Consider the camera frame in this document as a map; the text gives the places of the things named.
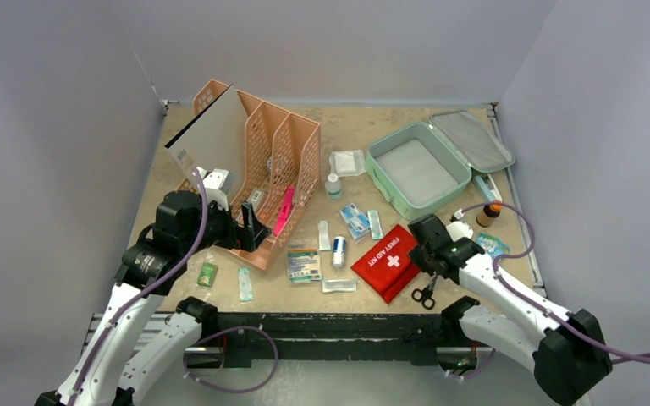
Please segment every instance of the small bottle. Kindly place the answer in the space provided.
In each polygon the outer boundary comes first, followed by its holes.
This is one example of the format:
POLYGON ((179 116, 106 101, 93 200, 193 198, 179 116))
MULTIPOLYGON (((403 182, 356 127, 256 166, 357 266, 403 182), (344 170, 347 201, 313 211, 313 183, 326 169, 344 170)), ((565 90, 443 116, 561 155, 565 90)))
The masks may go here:
POLYGON ((333 242, 333 266, 342 268, 345 266, 345 237, 339 235, 333 242))
POLYGON ((330 200, 339 200, 340 191, 343 189, 343 184, 340 182, 338 175, 335 173, 330 173, 328 175, 328 181, 325 182, 325 190, 328 192, 328 198, 330 200))
POLYGON ((482 227, 489 227, 494 222, 494 219, 499 217, 499 211, 502 206, 497 204, 497 200, 493 201, 491 205, 484 206, 480 214, 477 215, 477 224, 482 227))

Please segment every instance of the open suitcase lid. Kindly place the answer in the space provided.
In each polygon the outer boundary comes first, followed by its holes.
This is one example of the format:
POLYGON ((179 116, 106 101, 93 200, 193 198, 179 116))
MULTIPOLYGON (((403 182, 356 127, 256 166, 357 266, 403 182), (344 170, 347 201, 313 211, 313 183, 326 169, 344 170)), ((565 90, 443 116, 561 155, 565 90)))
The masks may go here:
POLYGON ((515 163, 515 156, 472 113, 461 110, 430 116, 437 127, 458 150, 465 163, 481 173, 497 172, 515 163))

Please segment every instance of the white bottle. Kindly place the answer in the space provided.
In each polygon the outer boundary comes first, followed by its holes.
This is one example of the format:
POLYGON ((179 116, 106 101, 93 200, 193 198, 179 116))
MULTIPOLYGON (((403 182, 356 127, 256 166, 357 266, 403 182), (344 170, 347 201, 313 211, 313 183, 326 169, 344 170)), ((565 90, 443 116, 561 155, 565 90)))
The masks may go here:
POLYGON ((339 200, 340 191, 343 189, 343 184, 340 182, 338 175, 335 173, 330 173, 328 175, 328 181, 325 182, 325 190, 328 192, 328 198, 330 200, 339 200))

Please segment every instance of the gray wall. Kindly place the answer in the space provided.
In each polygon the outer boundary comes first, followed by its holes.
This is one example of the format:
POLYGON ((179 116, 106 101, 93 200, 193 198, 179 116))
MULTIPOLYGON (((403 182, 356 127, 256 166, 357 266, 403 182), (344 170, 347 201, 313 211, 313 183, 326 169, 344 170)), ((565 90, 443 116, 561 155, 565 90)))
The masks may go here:
MULTIPOLYGON (((650 2, 558 1, 499 122, 548 292, 650 350, 650 2)), ((616 366, 592 404, 650 404, 650 366, 616 366)))
POLYGON ((499 100, 554 0, 112 0, 161 98, 499 100))
POLYGON ((0 1, 0 405, 78 359, 160 116, 108 1, 0 1))

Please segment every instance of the pink highlighter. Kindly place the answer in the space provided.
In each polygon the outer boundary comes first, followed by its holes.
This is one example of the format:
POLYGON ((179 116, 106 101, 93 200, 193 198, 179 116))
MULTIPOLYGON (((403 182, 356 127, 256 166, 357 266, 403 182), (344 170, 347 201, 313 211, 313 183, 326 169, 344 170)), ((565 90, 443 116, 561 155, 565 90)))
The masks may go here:
POLYGON ((290 212, 293 211, 293 196, 295 196, 295 186, 288 186, 285 190, 285 196, 283 197, 283 205, 280 207, 280 214, 278 214, 278 222, 275 223, 275 232, 273 235, 280 234, 285 227, 285 223, 290 217, 290 212))

